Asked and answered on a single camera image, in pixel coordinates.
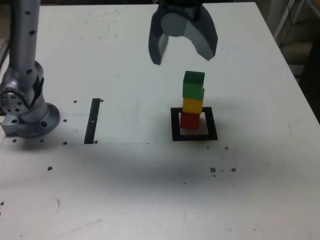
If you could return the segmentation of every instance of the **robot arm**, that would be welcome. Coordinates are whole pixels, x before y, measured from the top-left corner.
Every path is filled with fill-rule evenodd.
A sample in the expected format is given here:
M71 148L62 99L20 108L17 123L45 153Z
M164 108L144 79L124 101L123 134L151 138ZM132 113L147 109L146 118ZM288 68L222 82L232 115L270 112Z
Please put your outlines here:
M36 62L41 0L12 0L9 66L0 84L0 104L7 113L7 136L34 138L52 131L60 121L58 109L43 96L44 71Z

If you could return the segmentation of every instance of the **green block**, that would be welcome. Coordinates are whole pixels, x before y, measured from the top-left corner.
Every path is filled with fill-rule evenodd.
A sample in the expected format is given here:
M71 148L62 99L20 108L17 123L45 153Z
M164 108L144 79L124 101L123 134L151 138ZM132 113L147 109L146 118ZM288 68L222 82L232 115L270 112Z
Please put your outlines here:
M204 72L186 71L183 79L183 98L202 100L204 81Z

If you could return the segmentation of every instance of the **stacked blocks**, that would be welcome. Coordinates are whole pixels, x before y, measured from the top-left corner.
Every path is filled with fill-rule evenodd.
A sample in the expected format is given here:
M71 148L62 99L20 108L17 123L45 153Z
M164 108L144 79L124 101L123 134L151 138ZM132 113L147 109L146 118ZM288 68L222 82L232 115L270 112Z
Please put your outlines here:
M204 103L204 72L186 71L183 80L182 129L198 129Z

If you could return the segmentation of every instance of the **white table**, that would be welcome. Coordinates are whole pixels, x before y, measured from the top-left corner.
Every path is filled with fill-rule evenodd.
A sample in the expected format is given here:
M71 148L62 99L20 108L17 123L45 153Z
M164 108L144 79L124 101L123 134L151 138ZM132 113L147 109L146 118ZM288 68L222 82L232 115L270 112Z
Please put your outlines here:
M318 239L319 124L257 6L205 6L216 56L171 38L161 66L155 5L41 7L44 96L67 122L2 133L1 240ZM218 141L172 142L187 70L206 73ZM92 98L98 144L83 145Z

